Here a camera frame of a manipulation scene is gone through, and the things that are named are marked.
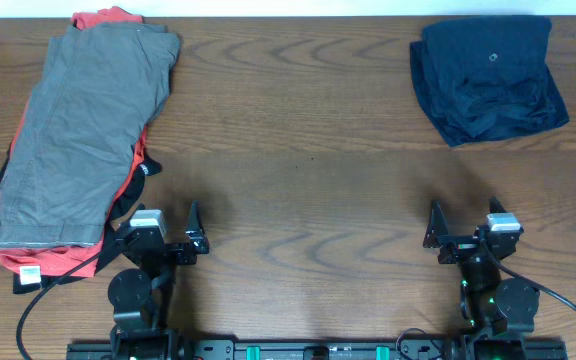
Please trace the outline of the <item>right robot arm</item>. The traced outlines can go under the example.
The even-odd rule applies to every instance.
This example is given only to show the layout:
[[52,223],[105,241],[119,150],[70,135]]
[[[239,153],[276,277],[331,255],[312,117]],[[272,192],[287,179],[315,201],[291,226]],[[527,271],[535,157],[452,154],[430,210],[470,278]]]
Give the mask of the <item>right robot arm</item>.
[[496,198],[486,222],[471,235],[450,232],[437,200],[430,205],[425,248],[439,250],[438,262],[459,268],[461,313],[471,328],[444,345],[447,359],[527,359],[525,336],[534,331],[539,291],[515,276],[504,279],[501,261],[516,251],[523,228]]

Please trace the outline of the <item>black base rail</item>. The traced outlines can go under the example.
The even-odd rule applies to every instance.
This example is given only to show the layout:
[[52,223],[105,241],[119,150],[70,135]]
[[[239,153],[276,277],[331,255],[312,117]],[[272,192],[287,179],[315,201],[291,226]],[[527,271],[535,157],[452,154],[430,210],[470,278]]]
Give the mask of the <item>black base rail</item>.
[[122,345],[116,353],[104,343],[77,343],[67,347],[68,360],[89,359],[195,359],[195,360],[405,360],[459,359],[455,352],[439,351],[427,340],[405,339],[400,344],[379,342],[289,343],[206,340],[181,348],[177,354],[164,350],[131,350]]

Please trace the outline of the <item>grey shorts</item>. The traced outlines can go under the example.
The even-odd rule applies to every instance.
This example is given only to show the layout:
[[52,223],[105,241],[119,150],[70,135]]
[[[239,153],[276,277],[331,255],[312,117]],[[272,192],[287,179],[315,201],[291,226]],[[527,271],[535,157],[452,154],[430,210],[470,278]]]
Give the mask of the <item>grey shorts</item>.
[[100,241],[179,51],[165,27],[130,22],[51,39],[0,183],[0,249]]

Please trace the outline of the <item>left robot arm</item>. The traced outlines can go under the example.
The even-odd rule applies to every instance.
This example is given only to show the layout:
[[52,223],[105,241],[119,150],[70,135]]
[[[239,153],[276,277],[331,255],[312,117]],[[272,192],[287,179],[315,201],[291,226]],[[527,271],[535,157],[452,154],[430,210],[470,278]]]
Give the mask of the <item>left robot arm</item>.
[[108,286],[115,326],[107,359],[193,357],[179,332],[168,327],[167,318],[176,269],[194,265],[199,255],[210,251],[198,203],[190,206],[184,241],[166,242],[166,231],[163,213],[142,205],[118,228],[115,243],[135,267],[118,273]]

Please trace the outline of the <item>folded navy blue garment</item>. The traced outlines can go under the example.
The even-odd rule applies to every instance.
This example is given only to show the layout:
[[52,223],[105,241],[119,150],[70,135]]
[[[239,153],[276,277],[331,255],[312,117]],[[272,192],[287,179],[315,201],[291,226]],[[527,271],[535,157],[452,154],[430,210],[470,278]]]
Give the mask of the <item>folded navy blue garment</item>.
[[546,64],[544,16],[453,19],[409,46],[420,108],[450,147],[531,136],[569,121]]

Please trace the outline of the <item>red printed t-shirt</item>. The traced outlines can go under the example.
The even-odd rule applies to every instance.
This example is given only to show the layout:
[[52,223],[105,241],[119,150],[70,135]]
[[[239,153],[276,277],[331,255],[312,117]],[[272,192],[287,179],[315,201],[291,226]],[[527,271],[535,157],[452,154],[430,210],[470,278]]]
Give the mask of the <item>red printed t-shirt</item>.
[[97,180],[101,177],[103,170],[108,170],[108,165],[103,165],[94,160],[90,155],[80,155],[74,160],[67,162],[68,170],[79,170],[79,175],[68,175],[65,178],[65,184],[68,186],[64,194],[68,200],[64,202],[68,210],[72,210],[76,215],[91,215],[93,223],[90,225],[71,225],[68,219],[62,223],[52,224],[51,221],[56,217],[51,215],[47,220],[40,221],[37,225],[7,224],[4,222],[5,202],[2,197],[12,190],[6,191],[3,182],[9,181],[12,187],[20,186],[28,182],[31,176],[39,173],[38,156],[34,155],[26,162],[28,169],[18,181],[13,179],[12,164],[13,160],[20,160],[24,151],[29,151],[32,145],[28,141],[31,128],[38,122],[36,117],[31,115],[31,108],[39,104],[39,100],[32,95],[24,109],[24,113],[17,129],[15,137],[9,149],[9,155],[6,163],[2,167],[0,174],[0,230],[23,230],[31,235],[38,235],[45,238],[49,235],[73,235],[82,236],[86,241],[84,244],[59,244],[54,243],[39,244],[37,247],[30,245],[0,245],[0,264],[5,268],[18,273],[25,267],[35,266],[40,269],[43,275],[58,276],[64,274],[67,270],[75,267],[90,257],[101,251],[101,242],[104,225],[109,217],[109,211],[113,202],[117,199],[119,191],[123,190],[125,183],[128,181],[133,169],[134,154],[133,147],[142,143],[146,147],[146,130],[141,125],[139,134],[128,140],[120,139],[116,133],[106,130],[101,133],[101,140],[104,144],[112,140],[119,141],[122,146],[129,148],[126,155],[121,155],[118,160],[120,166],[120,175],[110,179],[108,185],[94,185],[90,190],[83,187],[82,182],[89,178]]

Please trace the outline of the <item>black garment under pile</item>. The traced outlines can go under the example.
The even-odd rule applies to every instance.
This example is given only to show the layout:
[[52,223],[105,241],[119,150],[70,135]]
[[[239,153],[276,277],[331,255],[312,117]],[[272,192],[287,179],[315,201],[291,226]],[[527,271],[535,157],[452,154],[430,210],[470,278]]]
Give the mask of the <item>black garment under pile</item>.
[[[119,195],[113,202],[109,211],[109,217],[104,225],[104,233],[99,243],[102,251],[109,249],[113,245],[115,230],[111,222],[126,215],[137,202],[143,192],[146,178],[162,171],[161,164],[147,154],[144,144],[136,144],[133,150],[135,154],[130,178],[125,183],[124,189],[119,191]],[[14,274],[12,293],[15,295],[32,293],[55,283],[57,279],[57,276],[42,275],[38,283],[22,285],[20,276]]]

